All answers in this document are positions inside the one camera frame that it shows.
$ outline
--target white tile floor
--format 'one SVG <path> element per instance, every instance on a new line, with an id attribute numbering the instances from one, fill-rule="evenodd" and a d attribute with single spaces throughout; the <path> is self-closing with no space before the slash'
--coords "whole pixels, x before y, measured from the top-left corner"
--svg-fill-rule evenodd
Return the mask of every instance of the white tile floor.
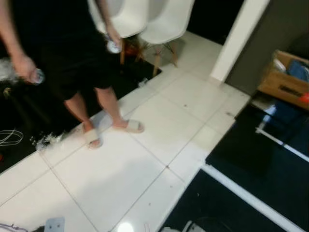
<path id="1" fill-rule="evenodd" d="M 27 157 L 0 175 L 0 223 L 31 231 L 64 216 L 65 232 L 117 232 L 123 223 L 134 232 L 159 229 L 249 99 L 209 79 L 220 45 L 189 32 L 178 44 L 178 68 L 164 52 L 163 72 L 120 100 L 122 114 L 146 131 L 113 131 L 101 112 L 93 117 L 101 148 L 87 149 L 77 127 Z"/>

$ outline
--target white plastic chair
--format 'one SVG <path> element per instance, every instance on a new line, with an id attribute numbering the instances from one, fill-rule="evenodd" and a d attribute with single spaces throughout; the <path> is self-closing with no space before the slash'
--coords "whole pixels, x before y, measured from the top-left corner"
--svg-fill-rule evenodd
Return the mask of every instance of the white plastic chair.
<path id="1" fill-rule="evenodd" d="M 185 33 L 194 1 L 195 0 L 167 0 L 161 13 L 150 21 L 146 29 L 140 34 L 140 38 L 148 44 L 164 44 L 164 46 L 173 53 L 173 63 L 175 66 L 177 66 L 175 46 L 170 46 L 169 42 L 178 39 Z M 156 49 L 154 75 L 156 75 L 160 62 L 160 53 L 164 46 Z"/>
<path id="2" fill-rule="evenodd" d="M 116 0 L 109 0 L 108 5 L 112 5 Z M 104 22 L 98 11 L 98 6 L 94 0 L 88 0 L 89 11 L 93 17 L 98 30 L 106 33 Z M 147 25 L 149 12 L 149 0 L 123 0 L 120 11 L 111 17 L 115 29 L 121 38 L 127 38 L 143 31 Z M 124 63 L 124 47 L 121 53 L 121 63 Z"/>

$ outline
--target person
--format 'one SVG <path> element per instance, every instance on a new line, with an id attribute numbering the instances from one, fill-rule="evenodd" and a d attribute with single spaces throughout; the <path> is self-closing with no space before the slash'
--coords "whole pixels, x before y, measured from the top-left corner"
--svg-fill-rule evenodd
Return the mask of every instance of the person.
<path id="1" fill-rule="evenodd" d="M 110 38 L 121 46 L 106 0 L 95 0 Z M 87 0 L 0 0 L 0 38 L 16 73 L 28 82 L 43 70 L 51 90 L 83 123 L 91 148 L 101 145 L 79 90 L 94 88 L 98 102 L 111 115 L 112 126 L 143 132 L 137 121 L 124 120 L 117 105 L 110 78 L 105 42 L 92 20 Z"/>

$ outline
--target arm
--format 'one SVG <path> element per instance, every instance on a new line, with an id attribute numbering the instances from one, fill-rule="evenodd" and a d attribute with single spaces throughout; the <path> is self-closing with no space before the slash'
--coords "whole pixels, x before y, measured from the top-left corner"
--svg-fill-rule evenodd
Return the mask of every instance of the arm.
<path id="1" fill-rule="evenodd" d="M 10 56 L 24 53 L 12 24 L 9 0 L 0 0 L 0 37 Z"/>
<path id="2" fill-rule="evenodd" d="M 9 0 L 0 0 L 0 39 L 4 42 L 16 72 L 28 81 L 34 78 L 36 67 L 18 41 L 10 14 Z"/>
<path id="3" fill-rule="evenodd" d="M 99 11 L 100 11 L 101 16 L 104 20 L 106 31 L 107 31 L 108 35 L 118 46 L 121 46 L 120 36 L 119 36 L 118 32 L 115 30 L 115 28 L 112 24 L 110 12 L 109 12 L 108 4 L 107 4 L 106 0 L 95 0 L 95 1 L 98 5 Z"/>

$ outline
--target slide sandal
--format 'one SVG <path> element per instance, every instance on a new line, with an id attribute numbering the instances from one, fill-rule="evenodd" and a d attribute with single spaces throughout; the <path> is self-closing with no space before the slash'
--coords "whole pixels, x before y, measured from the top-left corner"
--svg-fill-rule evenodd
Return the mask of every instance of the slide sandal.
<path id="1" fill-rule="evenodd" d="M 135 120 L 129 120 L 127 127 L 113 127 L 113 128 L 116 130 L 127 131 L 130 133 L 142 133 L 144 131 L 143 124 Z"/>
<path id="2" fill-rule="evenodd" d="M 87 131 L 84 133 L 84 137 L 86 139 L 86 143 L 88 144 L 88 147 L 91 149 L 95 149 L 98 148 L 100 146 L 102 146 L 102 142 L 100 140 L 100 137 L 98 135 L 98 132 L 96 129 L 92 129 L 90 131 Z M 99 140 L 99 144 L 98 145 L 94 145 L 93 142 L 95 142 L 96 140 Z"/>

